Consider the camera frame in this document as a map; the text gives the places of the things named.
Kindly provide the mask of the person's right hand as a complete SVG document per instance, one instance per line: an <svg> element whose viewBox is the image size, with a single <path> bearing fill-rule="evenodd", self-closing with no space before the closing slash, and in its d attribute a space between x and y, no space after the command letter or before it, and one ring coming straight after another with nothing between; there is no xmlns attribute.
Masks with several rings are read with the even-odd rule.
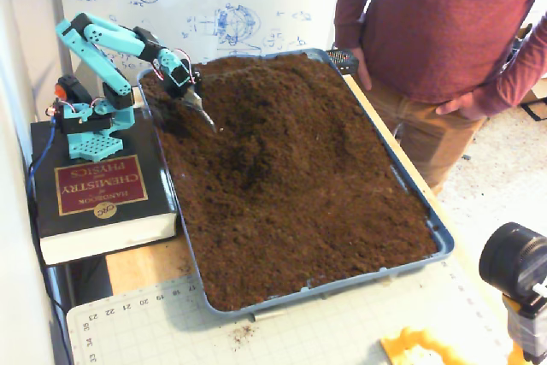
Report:
<svg viewBox="0 0 547 365"><path fill-rule="evenodd" d="M371 91L373 88L372 80L368 72L364 52L361 47L356 47L350 50L353 56L357 59L357 75L366 91Z"/></svg>

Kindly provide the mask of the person's left hand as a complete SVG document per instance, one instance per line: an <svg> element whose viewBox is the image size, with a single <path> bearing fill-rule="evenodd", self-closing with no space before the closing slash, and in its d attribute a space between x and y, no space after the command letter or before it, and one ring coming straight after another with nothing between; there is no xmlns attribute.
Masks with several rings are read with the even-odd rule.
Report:
<svg viewBox="0 0 547 365"><path fill-rule="evenodd" d="M486 118L487 113L479 104L479 92L471 91L452 99L446 103L440 104L436 109L437 115L447 115L459 112L464 118L475 121Z"/></svg>

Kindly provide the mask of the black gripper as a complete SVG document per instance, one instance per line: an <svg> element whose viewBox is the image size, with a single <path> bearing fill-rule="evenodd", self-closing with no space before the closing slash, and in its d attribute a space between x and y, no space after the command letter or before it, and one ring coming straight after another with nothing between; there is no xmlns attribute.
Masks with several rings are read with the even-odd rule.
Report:
<svg viewBox="0 0 547 365"><path fill-rule="evenodd" d="M163 75L162 86L171 98L182 98L182 103L194 110L216 132L216 126L211 117L203 109L201 97L198 95L201 88L201 73L193 70L189 75L183 69L176 69L170 74Z"/></svg>

